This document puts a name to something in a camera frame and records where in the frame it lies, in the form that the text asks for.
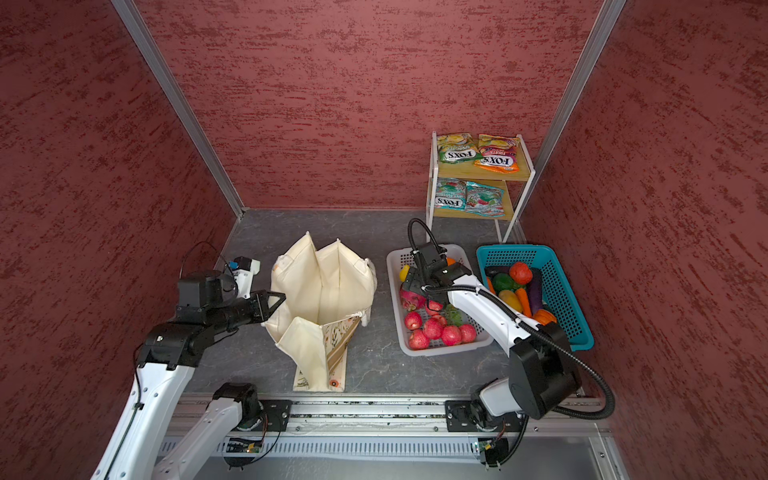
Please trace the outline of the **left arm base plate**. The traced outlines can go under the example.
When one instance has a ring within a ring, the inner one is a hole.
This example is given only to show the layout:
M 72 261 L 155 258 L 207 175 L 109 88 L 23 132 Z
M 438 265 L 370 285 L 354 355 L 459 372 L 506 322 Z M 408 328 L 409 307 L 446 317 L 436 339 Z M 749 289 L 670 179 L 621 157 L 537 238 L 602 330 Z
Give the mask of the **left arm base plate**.
M 236 426 L 238 432 L 247 434 L 265 434 L 266 432 L 285 432 L 291 416 L 293 401 L 287 399 L 266 399 L 259 401 L 258 412 L 246 404 L 242 419 Z

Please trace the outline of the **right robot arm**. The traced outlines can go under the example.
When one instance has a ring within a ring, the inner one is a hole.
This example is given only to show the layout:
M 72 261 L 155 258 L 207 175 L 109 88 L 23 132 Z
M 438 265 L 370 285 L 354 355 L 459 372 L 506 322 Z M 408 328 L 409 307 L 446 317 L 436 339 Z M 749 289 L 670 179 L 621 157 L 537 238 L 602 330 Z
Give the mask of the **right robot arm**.
M 440 305 L 453 306 L 488 333 L 508 357 L 506 376 L 472 396 L 475 422 L 506 414 L 540 419 L 581 387 L 565 332 L 540 325 L 504 303 L 460 263 L 447 262 L 447 250 L 434 243 L 411 249 L 415 262 L 404 287 Z

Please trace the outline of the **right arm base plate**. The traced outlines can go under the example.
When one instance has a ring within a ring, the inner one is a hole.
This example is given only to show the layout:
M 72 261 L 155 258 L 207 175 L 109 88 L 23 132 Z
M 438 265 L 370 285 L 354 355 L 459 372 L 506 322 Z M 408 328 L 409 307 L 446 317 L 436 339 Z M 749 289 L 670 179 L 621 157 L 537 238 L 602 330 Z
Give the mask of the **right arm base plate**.
M 523 424 L 523 419 L 515 412 L 494 417 L 475 400 L 446 400 L 444 409 L 446 427 L 452 433 L 518 433 Z

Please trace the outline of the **cream canvas tote bag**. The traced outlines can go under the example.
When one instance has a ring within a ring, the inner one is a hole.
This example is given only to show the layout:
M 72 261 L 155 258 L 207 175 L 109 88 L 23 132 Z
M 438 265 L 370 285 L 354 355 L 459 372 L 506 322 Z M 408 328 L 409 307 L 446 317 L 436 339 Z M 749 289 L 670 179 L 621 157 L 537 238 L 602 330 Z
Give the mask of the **cream canvas tote bag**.
M 276 347 L 296 364 L 293 389 L 342 392 L 348 345 L 371 319 L 375 266 L 337 240 L 318 249 L 305 233 L 271 270 L 285 302 L 266 322 Z

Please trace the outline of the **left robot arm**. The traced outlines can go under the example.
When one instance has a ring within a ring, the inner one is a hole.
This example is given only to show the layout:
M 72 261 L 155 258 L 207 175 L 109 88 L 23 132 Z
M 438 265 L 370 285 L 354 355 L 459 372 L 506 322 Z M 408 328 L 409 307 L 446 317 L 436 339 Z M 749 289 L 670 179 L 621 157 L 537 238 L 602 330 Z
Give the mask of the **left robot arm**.
M 164 458 L 158 456 L 178 401 L 207 349 L 240 328 L 269 320 L 282 292 L 248 291 L 255 273 L 203 271 L 181 277 L 174 317 L 156 325 L 138 347 L 133 384 L 120 420 L 93 476 L 96 479 L 192 479 L 234 430 L 254 432 L 262 445 L 269 418 L 254 385 L 226 383 Z

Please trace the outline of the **pink dragon fruit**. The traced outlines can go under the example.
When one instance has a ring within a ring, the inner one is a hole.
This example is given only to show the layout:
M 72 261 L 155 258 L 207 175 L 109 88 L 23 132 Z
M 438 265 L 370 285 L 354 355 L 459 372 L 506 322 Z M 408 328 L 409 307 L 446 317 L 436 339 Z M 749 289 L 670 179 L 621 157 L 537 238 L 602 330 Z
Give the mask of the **pink dragon fruit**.
M 401 307 L 406 312 L 420 310 L 426 306 L 426 298 L 418 293 L 400 289 L 399 300 Z

